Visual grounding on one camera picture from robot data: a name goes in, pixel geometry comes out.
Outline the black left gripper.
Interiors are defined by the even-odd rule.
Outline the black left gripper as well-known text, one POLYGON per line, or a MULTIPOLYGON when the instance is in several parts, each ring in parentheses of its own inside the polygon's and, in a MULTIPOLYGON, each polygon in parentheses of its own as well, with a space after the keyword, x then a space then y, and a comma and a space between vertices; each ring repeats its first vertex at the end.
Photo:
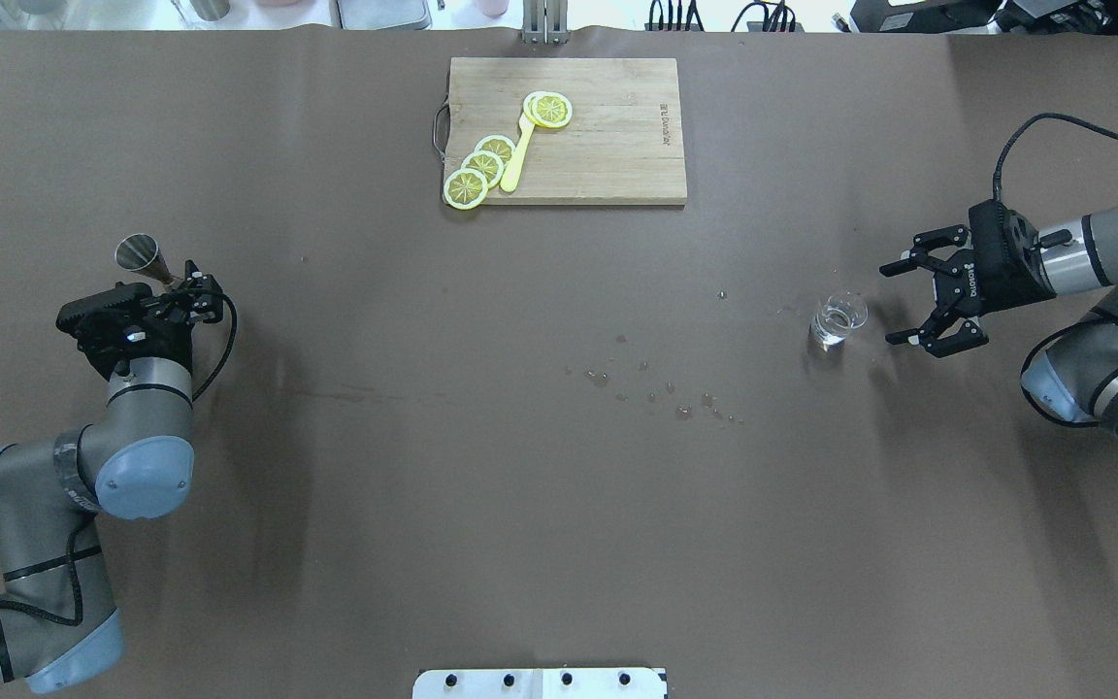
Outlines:
POLYGON ((198 323, 222 322, 226 293, 214 275, 205 274, 195 262, 184 264, 186 278, 155 295, 146 285, 139 297, 110 317, 108 349, 103 352, 103 374, 127 372, 127 363, 139 358, 161 358, 195 372, 192 328, 198 323))

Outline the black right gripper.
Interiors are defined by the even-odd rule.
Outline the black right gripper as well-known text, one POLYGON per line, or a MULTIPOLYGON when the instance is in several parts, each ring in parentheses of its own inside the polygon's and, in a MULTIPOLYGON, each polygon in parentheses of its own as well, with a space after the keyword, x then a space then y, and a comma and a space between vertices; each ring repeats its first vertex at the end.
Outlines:
POLYGON ((912 255, 879 266, 882 276, 934 273, 935 309, 912 330, 887 333, 887 344, 913 344, 936 358, 989 344, 980 319, 1057 297, 1044 277, 1038 230, 995 200, 977 204, 967 224, 913 236, 912 255))

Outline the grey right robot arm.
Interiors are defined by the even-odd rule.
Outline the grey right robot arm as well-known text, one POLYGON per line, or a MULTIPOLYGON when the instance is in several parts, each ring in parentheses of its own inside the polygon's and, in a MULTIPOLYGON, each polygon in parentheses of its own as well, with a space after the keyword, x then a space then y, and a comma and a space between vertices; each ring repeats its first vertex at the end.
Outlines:
POLYGON ((1118 207, 1034 227, 997 200, 967 224, 915 235, 881 275, 927 270, 935 309, 917 327, 885 336, 936 358, 988 344, 982 319, 1101 289, 1074 323, 1042 338, 1020 370, 1022 394, 1051 423, 1103 429, 1118 440, 1118 207))

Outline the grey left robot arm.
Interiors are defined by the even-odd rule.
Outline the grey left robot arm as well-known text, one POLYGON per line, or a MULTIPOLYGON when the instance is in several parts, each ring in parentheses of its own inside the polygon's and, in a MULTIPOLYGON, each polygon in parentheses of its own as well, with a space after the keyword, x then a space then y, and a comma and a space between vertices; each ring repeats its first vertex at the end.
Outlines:
POLYGON ((192 340, 229 297, 187 261, 146 283, 72 301, 56 320, 107 384, 106 412, 53 438, 0 448, 0 684, 53 693, 124 652, 96 518, 159 518, 192 487, 192 340))

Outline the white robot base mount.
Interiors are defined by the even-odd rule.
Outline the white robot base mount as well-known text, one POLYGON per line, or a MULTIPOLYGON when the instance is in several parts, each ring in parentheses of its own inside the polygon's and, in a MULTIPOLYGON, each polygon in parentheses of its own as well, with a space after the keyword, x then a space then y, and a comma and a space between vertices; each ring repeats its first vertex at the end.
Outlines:
POLYGON ((555 667, 432 669, 413 698, 669 698, 665 669, 555 667))

